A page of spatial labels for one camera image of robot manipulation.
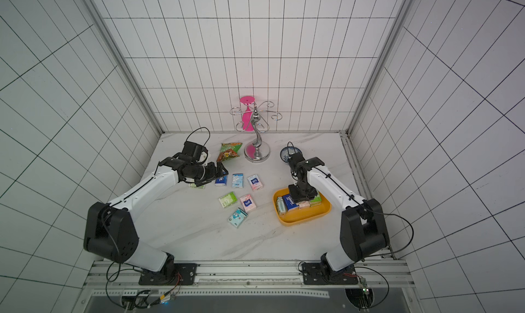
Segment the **light blue cartoon tissue pack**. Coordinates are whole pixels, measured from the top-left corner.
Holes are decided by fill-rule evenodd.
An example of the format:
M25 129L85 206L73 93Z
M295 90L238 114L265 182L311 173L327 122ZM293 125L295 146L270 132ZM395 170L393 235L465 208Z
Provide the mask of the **light blue cartoon tissue pack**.
M242 189L243 188L243 174L232 175L232 188Z

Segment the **white blue tissue pack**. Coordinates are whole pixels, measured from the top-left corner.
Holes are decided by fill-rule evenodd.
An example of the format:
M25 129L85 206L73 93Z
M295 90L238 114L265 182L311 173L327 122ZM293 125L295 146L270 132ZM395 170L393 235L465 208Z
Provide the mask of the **white blue tissue pack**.
M260 177L257 174L248 176L247 182L253 191L260 190L264 187Z

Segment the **teal cartoon tissue pack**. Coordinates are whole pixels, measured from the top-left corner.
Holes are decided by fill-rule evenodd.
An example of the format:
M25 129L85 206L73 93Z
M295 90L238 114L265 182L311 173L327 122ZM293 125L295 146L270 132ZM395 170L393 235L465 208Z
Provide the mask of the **teal cartoon tissue pack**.
M247 213L243 209L236 209L235 212L228 218L228 222L235 228L239 228L240 225L247 219Z

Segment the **large green tissue pack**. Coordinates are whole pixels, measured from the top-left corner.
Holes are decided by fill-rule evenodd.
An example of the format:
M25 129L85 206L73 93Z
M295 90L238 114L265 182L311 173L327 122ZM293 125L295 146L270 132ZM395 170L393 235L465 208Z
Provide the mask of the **large green tissue pack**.
M194 184L194 183L189 184L189 187L190 187L190 188L193 188L193 189L205 189L205 186L206 186L206 185L200 185L200 186L197 186L197 185Z

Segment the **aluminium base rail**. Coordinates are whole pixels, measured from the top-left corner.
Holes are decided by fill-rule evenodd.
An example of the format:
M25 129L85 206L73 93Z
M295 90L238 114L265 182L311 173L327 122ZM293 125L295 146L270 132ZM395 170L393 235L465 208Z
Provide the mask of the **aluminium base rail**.
M357 263L336 277L323 276L316 262L299 261L200 261L177 262L175 275L166 281L137 268L117 267L106 261L93 264L81 293L82 302L91 297L159 298L197 295L293 295L326 297L332 289L361 292L411 293L415 283L403 261L371 260Z

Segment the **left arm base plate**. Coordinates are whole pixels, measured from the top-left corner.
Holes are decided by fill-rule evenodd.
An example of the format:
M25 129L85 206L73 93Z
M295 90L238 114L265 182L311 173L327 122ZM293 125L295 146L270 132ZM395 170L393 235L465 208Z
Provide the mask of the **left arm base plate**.
M140 286L191 286L195 281L197 267L195 263L169 262L161 271L143 272L138 284Z

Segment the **lime green tissue pack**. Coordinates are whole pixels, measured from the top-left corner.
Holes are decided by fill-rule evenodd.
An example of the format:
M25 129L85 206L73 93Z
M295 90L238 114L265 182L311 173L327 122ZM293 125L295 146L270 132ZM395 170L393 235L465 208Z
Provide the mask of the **lime green tissue pack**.
M226 195L223 195L219 198L219 203L221 204L222 208L227 208L229 206L232 206L236 203L238 203L238 198L235 195L233 191L227 193Z

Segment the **dark blue Tempo tissue pack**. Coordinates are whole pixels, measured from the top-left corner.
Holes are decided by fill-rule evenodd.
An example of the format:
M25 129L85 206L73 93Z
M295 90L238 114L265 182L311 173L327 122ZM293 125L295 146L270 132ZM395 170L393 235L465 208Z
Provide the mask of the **dark blue Tempo tissue pack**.
M227 183L228 183L228 176L223 176L221 178L218 178L215 181L215 186L217 186L217 187L225 187L225 186L227 186Z

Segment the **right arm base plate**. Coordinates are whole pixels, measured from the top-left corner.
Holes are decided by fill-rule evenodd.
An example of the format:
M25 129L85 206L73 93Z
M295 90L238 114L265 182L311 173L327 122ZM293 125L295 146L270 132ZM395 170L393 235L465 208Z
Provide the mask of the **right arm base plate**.
M299 262L298 271L303 277L303 283L309 286L325 285L357 285L359 279L353 266L340 271L333 271L322 262Z

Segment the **silver metal hook stand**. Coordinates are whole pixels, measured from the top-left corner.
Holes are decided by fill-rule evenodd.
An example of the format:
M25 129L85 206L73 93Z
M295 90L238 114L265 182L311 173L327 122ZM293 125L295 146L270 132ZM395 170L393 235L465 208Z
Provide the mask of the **silver metal hook stand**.
M266 161L271 154L271 149L269 145L263 141L262 134L270 130L270 125L268 121L266 121L265 116L269 116L274 122L282 119L282 114L276 111L274 107L275 104L272 101L263 101L258 105L255 99L255 108L251 119L254 131L242 131L241 119L235 125L235 131L240 133L253 133L255 135L254 140L247 144L244 149L245 158L252 163L262 163ZM241 113L244 109L244 106L240 104L239 107L234 107L230 110L230 115L241 118Z

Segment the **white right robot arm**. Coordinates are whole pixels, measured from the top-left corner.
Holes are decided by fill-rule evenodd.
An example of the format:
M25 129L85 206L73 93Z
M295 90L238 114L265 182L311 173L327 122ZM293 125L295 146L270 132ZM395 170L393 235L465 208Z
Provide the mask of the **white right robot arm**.
M288 159L296 183L288 186L294 202L323 195L341 210L339 244L321 256L328 273L338 273L390 245L384 212L375 199L366 199L332 176L323 161L295 153Z

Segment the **blue white porcelain bowl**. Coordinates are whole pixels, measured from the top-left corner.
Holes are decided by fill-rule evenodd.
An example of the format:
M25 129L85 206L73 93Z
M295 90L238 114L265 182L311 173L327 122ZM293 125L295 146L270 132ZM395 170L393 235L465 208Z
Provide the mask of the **blue white porcelain bowl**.
M288 165L288 161L291 158L293 154L300 153L302 154L302 151L295 147L295 146L286 146L280 151L280 158L281 160Z

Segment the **pink blue tissue pack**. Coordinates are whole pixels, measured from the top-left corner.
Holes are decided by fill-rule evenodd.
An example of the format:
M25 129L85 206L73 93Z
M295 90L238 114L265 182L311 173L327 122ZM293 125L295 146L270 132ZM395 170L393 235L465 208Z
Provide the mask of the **pink blue tissue pack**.
M250 211L254 210L257 208L255 202L254 202L254 199L253 197L250 195L250 194L247 194L247 195L244 195L242 197L239 198L240 200L240 203L243 207L243 210L246 212L246 213L249 213Z

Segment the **yellow plastic storage box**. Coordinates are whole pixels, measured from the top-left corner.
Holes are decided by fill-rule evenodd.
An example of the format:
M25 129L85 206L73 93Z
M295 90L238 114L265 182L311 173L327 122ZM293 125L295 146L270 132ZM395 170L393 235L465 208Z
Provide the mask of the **yellow plastic storage box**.
M279 222L283 226L293 226L296 224L315 220L317 218L327 215L332 210L332 205L329 203L329 201L322 194L319 194L321 201L318 204L306 208L296 208L293 209L291 212L287 211L285 214L280 214L277 200L279 197L288 194L288 189L281 189L273 194L273 207L275 209L276 216Z

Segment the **red green snack bag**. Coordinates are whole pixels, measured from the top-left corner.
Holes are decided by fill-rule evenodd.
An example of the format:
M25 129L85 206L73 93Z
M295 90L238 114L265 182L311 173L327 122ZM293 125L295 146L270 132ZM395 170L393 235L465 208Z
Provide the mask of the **red green snack bag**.
M242 145L241 142L223 143L216 161L224 162L239 157Z

